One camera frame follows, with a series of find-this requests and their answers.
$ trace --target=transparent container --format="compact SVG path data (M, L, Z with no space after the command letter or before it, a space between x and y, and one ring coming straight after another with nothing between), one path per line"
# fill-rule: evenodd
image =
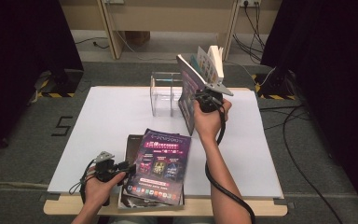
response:
M152 73L150 102L154 117L182 117L178 104L182 95L182 85L180 73Z

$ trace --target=electrical outlet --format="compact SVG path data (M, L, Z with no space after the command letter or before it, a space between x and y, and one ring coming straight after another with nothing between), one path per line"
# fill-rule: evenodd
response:
M240 7L245 7L245 1L248 2L248 7L256 7L257 4L260 6L261 0L241 0Z

